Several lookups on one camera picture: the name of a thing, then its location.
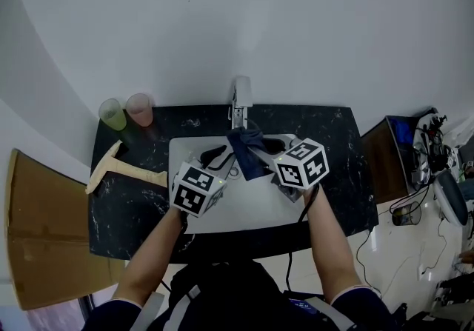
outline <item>wooden handle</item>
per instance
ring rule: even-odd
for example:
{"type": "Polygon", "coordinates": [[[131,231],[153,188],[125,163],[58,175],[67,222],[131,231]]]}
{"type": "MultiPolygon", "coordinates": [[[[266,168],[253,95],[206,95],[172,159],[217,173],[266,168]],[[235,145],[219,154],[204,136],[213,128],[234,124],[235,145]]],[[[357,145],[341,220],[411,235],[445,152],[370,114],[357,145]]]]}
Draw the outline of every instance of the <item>wooden handle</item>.
{"type": "Polygon", "coordinates": [[[167,172],[155,173],[150,170],[134,167],[123,161],[115,158],[110,159],[110,164],[107,167],[109,172],[116,172],[129,177],[134,177],[142,181],[150,182],[151,184],[168,187],[167,172]]]}

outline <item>pink plastic cup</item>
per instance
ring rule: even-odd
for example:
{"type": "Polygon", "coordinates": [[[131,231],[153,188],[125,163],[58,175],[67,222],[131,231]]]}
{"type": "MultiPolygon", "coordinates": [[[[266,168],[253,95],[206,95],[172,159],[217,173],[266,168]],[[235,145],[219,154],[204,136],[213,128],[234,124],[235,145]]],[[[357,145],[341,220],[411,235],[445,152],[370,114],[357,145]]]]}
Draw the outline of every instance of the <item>pink plastic cup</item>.
{"type": "Polygon", "coordinates": [[[150,99],[145,94],[135,94],[128,98],[125,109],[128,115],[142,127],[148,127],[153,122],[150,99]]]}

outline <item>black marble table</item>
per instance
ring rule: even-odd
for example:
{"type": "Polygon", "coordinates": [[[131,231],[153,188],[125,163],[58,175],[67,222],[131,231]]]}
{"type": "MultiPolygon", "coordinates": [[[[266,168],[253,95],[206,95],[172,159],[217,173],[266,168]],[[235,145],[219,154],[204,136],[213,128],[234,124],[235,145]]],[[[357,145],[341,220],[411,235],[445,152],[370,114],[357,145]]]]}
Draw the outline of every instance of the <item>black marble table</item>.
{"type": "MultiPolygon", "coordinates": [[[[99,122],[91,169],[119,138],[117,158],[157,173],[168,169],[172,138],[223,136],[230,129],[228,105],[155,107],[154,121],[141,129],[131,120],[117,133],[99,122]]],[[[367,162],[352,110],[348,107],[257,104],[248,118],[264,134],[292,133],[326,148],[330,173],[321,184],[347,236],[378,224],[367,162]]],[[[168,190],[108,173],[89,196],[90,251],[130,259],[169,207],[168,190]]],[[[183,234],[172,263],[262,258],[310,247],[307,222],[259,230],[216,234],[183,234]]]]}

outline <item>cardboard sheet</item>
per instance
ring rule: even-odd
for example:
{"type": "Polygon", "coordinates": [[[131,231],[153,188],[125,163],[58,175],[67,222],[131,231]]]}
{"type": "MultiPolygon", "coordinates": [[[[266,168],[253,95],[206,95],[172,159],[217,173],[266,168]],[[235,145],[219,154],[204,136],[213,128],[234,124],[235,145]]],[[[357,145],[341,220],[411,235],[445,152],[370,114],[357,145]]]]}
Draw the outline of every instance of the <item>cardboard sheet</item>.
{"type": "Polygon", "coordinates": [[[124,262],[92,255],[85,185],[14,150],[5,198],[10,273],[23,310],[115,284],[124,262]]]}

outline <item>black cable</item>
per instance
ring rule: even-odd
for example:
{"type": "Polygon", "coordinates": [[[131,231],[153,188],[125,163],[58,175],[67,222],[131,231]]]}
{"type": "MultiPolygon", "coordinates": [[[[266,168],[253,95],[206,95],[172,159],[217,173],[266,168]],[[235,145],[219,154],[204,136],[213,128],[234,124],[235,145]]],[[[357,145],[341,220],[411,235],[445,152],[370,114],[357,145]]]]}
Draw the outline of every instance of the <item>black cable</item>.
{"type": "Polygon", "coordinates": [[[403,262],[398,266],[397,270],[395,271],[395,274],[394,274],[393,277],[392,277],[392,280],[390,281],[390,283],[388,284],[388,287],[387,287],[386,290],[385,290],[385,293],[382,295],[382,299],[384,299],[384,296],[387,295],[389,289],[391,288],[391,286],[392,286],[392,284],[393,284],[393,282],[394,282],[394,280],[395,280],[395,277],[396,277],[397,274],[398,274],[398,271],[399,271],[399,270],[401,269],[401,267],[403,267],[403,266],[405,265],[405,263],[406,263],[408,260],[410,260],[412,257],[416,257],[416,256],[408,256],[408,257],[405,258],[405,259],[403,260],[403,262]]]}
{"type": "Polygon", "coordinates": [[[441,251],[441,253],[439,254],[438,258],[436,259],[435,264],[434,264],[432,267],[427,267],[427,268],[423,271],[422,275],[425,274],[428,269],[435,269],[436,265],[438,265],[438,261],[439,261],[441,255],[443,254],[444,250],[445,250],[446,247],[447,247],[447,240],[446,240],[446,238],[444,237],[444,235],[442,235],[442,234],[439,232],[439,228],[441,227],[441,223],[443,223],[443,220],[444,220],[444,218],[441,218],[441,221],[440,221],[439,224],[438,224],[438,236],[439,236],[440,238],[443,238],[443,239],[444,239],[444,248],[443,248],[443,250],[441,251]]]}
{"type": "Polygon", "coordinates": [[[367,243],[367,240],[369,240],[369,237],[370,237],[370,234],[372,233],[373,231],[373,228],[369,231],[369,233],[367,234],[367,239],[365,239],[364,243],[361,244],[361,246],[357,249],[357,252],[355,253],[355,259],[357,260],[357,262],[362,266],[362,268],[364,268],[364,281],[367,285],[369,285],[370,287],[372,287],[373,289],[377,290],[378,291],[378,294],[380,294],[380,296],[382,296],[382,293],[380,292],[379,289],[377,289],[376,287],[374,287],[373,285],[370,284],[370,282],[367,280],[367,275],[365,273],[365,265],[363,265],[361,263],[361,261],[358,259],[358,251],[361,250],[361,248],[364,246],[364,244],[367,243]]]}
{"type": "Polygon", "coordinates": [[[417,150],[416,148],[414,148],[414,146],[410,145],[411,147],[411,150],[405,150],[404,148],[399,148],[400,151],[402,152],[417,152],[417,153],[421,153],[422,155],[426,155],[426,156],[429,156],[430,154],[429,153],[426,153],[424,152],[423,150],[417,150]]]}
{"type": "Polygon", "coordinates": [[[462,263],[454,264],[454,265],[453,265],[453,268],[456,269],[458,272],[460,272],[461,275],[466,275],[466,274],[467,274],[466,272],[463,272],[462,270],[460,270],[460,269],[458,268],[458,265],[459,265],[459,264],[462,264],[462,263]]]}
{"type": "Polygon", "coordinates": [[[161,283],[163,284],[163,286],[166,288],[168,292],[171,292],[171,289],[168,287],[168,285],[164,283],[164,281],[161,281],[161,283]]]}
{"type": "MultiPolygon", "coordinates": [[[[429,189],[430,189],[430,186],[428,185],[427,188],[426,188],[426,190],[423,192],[423,193],[424,193],[424,196],[423,196],[422,200],[420,201],[420,203],[418,204],[418,206],[415,207],[414,209],[410,210],[408,213],[406,213],[406,214],[404,214],[404,215],[409,215],[409,214],[413,213],[415,210],[417,210],[417,209],[423,204],[424,199],[427,197],[427,194],[428,194],[428,190],[429,190],[429,189]]],[[[397,207],[395,207],[395,208],[393,209],[393,206],[394,206],[394,205],[395,205],[395,204],[392,204],[392,205],[390,206],[390,208],[389,208],[390,214],[392,214],[392,215],[393,215],[393,213],[395,212],[395,210],[397,210],[397,209],[400,207],[400,206],[397,206],[397,207]]]]}
{"type": "MultiPolygon", "coordinates": [[[[311,192],[311,196],[310,196],[310,200],[308,202],[308,205],[301,212],[301,215],[299,216],[299,219],[296,222],[297,224],[301,223],[303,221],[303,218],[306,216],[306,214],[307,214],[308,210],[310,209],[311,205],[316,200],[316,196],[318,195],[318,192],[319,192],[319,184],[316,184],[313,188],[313,191],[311,192]]],[[[288,253],[288,258],[289,258],[289,260],[288,260],[288,270],[287,270],[287,277],[285,278],[285,281],[287,282],[288,291],[291,292],[290,271],[291,271],[291,265],[293,264],[293,253],[292,252],[288,253]]]]}
{"type": "Polygon", "coordinates": [[[420,187],[418,190],[416,190],[413,194],[410,194],[410,195],[407,195],[403,198],[400,198],[399,200],[397,200],[397,202],[393,203],[390,205],[390,208],[388,210],[385,210],[385,211],[382,211],[380,214],[377,214],[378,216],[382,215],[382,214],[385,214],[385,213],[388,213],[390,211],[390,214],[392,214],[392,208],[399,204],[394,210],[396,210],[397,208],[401,207],[402,204],[406,204],[410,199],[413,199],[415,198],[419,193],[420,193],[420,190],[422,189],[425,189],[426,187],[420,187]]]}

